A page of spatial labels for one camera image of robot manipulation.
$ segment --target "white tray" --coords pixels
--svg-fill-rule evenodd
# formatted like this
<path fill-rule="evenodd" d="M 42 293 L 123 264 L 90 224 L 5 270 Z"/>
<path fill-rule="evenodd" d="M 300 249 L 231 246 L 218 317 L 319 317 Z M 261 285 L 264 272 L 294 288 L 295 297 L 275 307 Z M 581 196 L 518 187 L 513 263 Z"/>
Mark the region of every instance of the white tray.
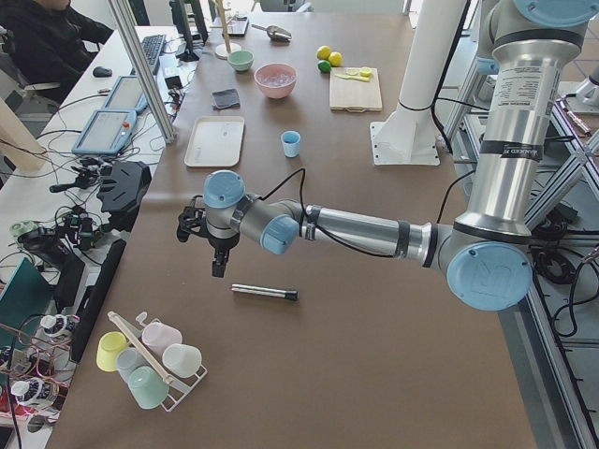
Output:
<path fill-rule="evenodd" d="M 232 167 L 240 160 L 243 117 L 200 117 L 189 138 L 188 167 Z"/>

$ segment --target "folded cloth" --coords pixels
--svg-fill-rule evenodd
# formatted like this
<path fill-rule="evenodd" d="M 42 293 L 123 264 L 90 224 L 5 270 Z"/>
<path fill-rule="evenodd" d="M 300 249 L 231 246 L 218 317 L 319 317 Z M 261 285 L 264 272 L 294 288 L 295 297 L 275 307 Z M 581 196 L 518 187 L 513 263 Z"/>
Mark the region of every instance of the folded cloth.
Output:
<path fill-rule="evenodd" d="M 236 89 L 212 92 L 212 107 L 214 109 L 238 108 L 240 105 L 240 96 Z"/>

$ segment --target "wooden cutting board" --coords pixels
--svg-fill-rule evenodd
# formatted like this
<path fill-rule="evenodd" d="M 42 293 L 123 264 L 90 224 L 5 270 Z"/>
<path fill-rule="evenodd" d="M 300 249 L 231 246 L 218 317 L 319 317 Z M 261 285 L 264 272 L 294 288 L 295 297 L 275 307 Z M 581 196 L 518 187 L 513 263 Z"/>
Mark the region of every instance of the wooden cutting board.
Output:
<path fill-rule="evenodd" d="M 343 80 L 335 74 L 345 74 L 347 67 L 333 67 L 330 71 L 329 105 L 331 110 L 365 112 L 383 110 L 378 70 L 373 68 L 371 80 Z"/>

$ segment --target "computer mouse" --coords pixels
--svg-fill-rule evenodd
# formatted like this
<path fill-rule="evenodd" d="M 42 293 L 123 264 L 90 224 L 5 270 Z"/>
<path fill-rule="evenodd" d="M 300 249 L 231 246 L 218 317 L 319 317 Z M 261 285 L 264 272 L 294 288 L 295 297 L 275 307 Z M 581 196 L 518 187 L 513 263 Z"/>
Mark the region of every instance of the computer mouse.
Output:
<path fill-rule="evenodd" d="M 94 71 L 92 72 L 92 74 L 96 77 L 96 78 L 108 78 L 112 76 L 112 70 L 110 70 L 109 68 L 105 68 L 102 66 L 98 66 L 94 69 Z"/>

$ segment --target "yellow knife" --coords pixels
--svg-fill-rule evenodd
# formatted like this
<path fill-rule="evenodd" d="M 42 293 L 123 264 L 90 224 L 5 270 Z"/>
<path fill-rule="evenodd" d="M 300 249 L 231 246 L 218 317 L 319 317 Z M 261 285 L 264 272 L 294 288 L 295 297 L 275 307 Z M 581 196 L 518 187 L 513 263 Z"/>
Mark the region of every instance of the yellow knife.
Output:
<path fill-rule="evenodd" d="M 343 80 L 356 80 L 356 81 L 364 81 L 369 82 L 371 79 L 368 77 L 361 77 L 359 75 L 343 75 L 341 73 L 336 73 L 336 77 L 341 78 Z"/>

